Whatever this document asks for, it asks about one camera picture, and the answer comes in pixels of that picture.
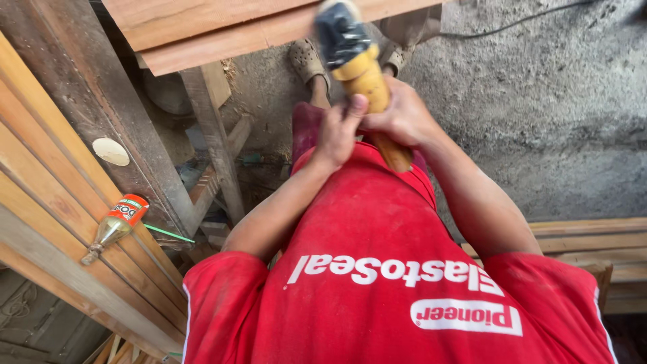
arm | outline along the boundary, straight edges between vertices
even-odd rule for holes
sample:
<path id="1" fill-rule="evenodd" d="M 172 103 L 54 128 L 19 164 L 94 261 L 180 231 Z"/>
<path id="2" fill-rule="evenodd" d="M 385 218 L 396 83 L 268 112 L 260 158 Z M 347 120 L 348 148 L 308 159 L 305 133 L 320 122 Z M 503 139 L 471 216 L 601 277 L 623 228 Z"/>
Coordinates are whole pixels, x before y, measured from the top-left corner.
<path id="1" fill-rule="evenodd" d="M 265 262 L 272 259 L 328 177 L 351 157 L 368 100 L 355 95 L 351 102 L 345 117 L 341 105 L 328 110 L 310 161 L 234 227 L 223 251 L 243 251 Z"/>
<path id="2" fill-rule="evenodd" d="M 360 128 L 383 131 L 418 149 L 438 179 L 461 234 L 482 259 L 521 251 L 541 254 L 532 231 L 508 195 L 436 123 L 409 85 L 386 77 L 391 105 L 367 115 Z"/>

plastic bottle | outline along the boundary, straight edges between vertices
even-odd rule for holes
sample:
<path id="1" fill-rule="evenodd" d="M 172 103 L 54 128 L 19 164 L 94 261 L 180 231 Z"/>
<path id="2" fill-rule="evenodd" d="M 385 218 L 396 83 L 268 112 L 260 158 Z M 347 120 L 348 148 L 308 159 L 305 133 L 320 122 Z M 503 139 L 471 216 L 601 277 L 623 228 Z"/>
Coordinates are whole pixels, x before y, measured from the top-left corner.
<path id="1" fill-rule="evenodd" d="M 148 202 L 143 198 L 133 194 L 124 195 L 101 220 L 96 238 L 87 248 L 81 263 L 89 266 L 108 245 L 128 235 L 147 210 Z"/>

shirt sleeve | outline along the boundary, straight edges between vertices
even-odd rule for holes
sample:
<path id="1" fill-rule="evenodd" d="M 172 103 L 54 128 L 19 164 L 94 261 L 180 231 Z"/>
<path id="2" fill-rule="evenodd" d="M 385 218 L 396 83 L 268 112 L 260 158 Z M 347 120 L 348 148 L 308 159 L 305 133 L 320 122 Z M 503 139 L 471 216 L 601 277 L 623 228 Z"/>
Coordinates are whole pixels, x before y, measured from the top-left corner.
<path id="1" fill-rule="evenodd" d="M 616 363 L 600 319 L 593 275 L 545 256 L 505 253 L 483 262 L 485 271 L 578 363 Z"/>
<path id="2" fill-rule="evenodd" d="M 252 311 L 258 310 L 268 272 L 259 258 L 239 251 L 218 253 L 189 270 L 184 364 L 236 361 L 239 348 L 251 346 L 253 336 L 244 333 L 255 329 L 249 320 L 258 318 Z"/>

hand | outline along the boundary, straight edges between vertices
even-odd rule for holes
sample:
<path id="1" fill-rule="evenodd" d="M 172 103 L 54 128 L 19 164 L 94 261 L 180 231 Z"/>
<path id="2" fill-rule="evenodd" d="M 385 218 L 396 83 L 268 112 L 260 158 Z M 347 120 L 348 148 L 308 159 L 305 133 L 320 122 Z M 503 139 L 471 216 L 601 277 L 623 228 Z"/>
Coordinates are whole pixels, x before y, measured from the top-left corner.
<path id="1" fill-rule="evenodd" d="M 366 115 L 361 130 L 384 132 L 410 148 L 420 147 L 438 133 L 444 134 L 411 86 L 388 75 L 384 80 L 391 89 L 391 103 L 383 113 Z"/>
<path id="2" fill-rule="evenodd" d="M 330 172 L 337 171 L 351 157 L 355 132 L 366 114 L 368 99 L 364 95 L 353 95 L 347 111 L 344 106 L 338 104 L 326 111 L 311 158 L 313 163 L 330 168 Z"/>

wooden leg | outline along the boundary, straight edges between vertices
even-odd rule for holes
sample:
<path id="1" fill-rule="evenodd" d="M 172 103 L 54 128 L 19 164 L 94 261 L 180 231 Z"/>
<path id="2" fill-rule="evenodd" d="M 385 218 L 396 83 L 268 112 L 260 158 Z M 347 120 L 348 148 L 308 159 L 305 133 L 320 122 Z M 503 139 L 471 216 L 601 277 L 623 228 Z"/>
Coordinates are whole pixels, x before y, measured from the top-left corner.
<path id="1" fill-rule="evenodd" d="M 180 74 L 182 75 L 186 92 L 191 99 L 195 117 L 204 134 L 211 163 L 223 190 L 230 217 L 235 225 L 245 216 L 245 209 L 243 208 L 243 196 L 236 176 L 236 166 L 229 151 L 222 118 L 218 109 L 212 104 L 209 87 L 201 67 L 186 69 L 181 71 Z"/>

